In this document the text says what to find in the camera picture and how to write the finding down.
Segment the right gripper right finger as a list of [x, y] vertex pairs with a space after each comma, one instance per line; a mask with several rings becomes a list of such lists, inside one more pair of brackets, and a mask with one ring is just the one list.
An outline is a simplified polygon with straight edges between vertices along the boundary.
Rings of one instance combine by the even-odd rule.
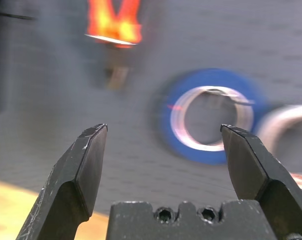
[[279, 240], [302, 240], [302, 190], [250, 132], [220, 127], [229, 176], [239, 199], [255, 200]]

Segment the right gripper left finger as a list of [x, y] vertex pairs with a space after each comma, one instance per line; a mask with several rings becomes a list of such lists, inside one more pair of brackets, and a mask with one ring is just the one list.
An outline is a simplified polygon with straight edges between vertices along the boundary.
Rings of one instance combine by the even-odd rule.
[[53, 166], [18, 240], [73, 240], [93, 214], [103, 168], [108, 126], [84, 130]]

